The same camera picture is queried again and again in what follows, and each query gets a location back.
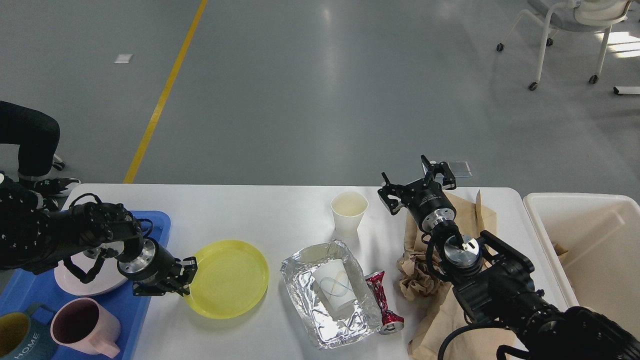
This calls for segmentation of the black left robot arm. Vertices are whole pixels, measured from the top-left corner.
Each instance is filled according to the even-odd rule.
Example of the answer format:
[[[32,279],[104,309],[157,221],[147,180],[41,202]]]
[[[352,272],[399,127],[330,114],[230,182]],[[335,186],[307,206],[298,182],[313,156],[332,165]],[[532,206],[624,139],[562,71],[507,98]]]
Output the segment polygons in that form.
[[[122,203],[72,202],[49,210],[38,193],[1,176],[1,269],[34,275],[64,267],[81,283],[91,283],[107,259],[132,282],[139,297],[176,293],[189,296],[198,271],[194,256],[175,258],[144,230]]]

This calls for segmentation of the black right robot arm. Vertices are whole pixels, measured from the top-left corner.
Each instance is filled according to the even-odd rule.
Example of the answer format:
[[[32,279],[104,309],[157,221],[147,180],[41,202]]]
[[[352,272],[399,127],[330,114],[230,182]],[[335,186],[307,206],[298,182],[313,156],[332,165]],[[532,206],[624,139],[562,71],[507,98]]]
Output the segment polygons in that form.
[[[431,276],[452,285],[467,324],[441,343],[445,357],[455,337],[484,329],[510,330],[523,350],[502,344],[496,358],[522,360],[637,360],[639,342],[616,322],[582,306],[560,311],[535,289],[535,267],[523,253],[488,230],[477,237],[462,234],[457,210],[445,190],[457,181],[447,162],[430,162],[422,155],[423,178],[393,184],[382,173],[378,196],[393,215],[407,208],[422,232],[426,267]]]

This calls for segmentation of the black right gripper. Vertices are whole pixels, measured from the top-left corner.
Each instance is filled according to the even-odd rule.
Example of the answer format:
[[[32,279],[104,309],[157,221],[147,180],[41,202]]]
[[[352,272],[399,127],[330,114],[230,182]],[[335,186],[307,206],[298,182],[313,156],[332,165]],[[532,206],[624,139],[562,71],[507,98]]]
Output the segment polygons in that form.
[[[407,207],[419,230],[431,233],[440,223],[454,221],[457,216],[457,210],[443,191],[457,189],[457,180],[448,162],[431,162],[423,154],[420,159],[423,180],[409,185],[393,184],[382,172],[382,184],[377,194],[391,215],[397,215],[400,209]],[[441,183],[435,181],[437,175],[441,175]]]

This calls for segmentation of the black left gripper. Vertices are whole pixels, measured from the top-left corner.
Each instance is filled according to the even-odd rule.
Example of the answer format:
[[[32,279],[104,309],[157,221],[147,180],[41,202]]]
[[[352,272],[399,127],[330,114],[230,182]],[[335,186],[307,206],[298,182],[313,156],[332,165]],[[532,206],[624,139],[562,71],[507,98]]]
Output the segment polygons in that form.
[[[180,260],[150,238],[129,239],[118,255],[118,271],[132,281],[132,293],[138,297],[175,293],[188,296],[198,271],[197,258]]]

